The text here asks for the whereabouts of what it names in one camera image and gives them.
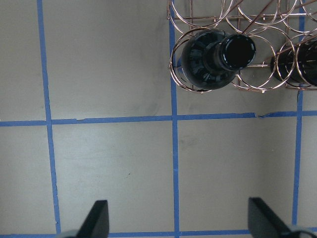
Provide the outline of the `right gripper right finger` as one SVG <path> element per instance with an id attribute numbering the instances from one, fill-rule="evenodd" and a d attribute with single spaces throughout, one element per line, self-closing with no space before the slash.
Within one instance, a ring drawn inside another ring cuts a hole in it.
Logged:
<path id="1" fill-rule="evenodd" d="M 254 238 L 316 237 L 308 228 L 286 225 L 260 197 L 248 198 L 248 230 Z"/>

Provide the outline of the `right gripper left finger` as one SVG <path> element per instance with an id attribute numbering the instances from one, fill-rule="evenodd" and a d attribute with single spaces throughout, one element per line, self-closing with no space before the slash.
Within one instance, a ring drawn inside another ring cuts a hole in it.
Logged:
<path id="1" fill-rule="evenodd" d="M 78 230 L 62 232 L 61 238 L 107 238 L 109 212 L 107 200 L 97 200 Z"/>

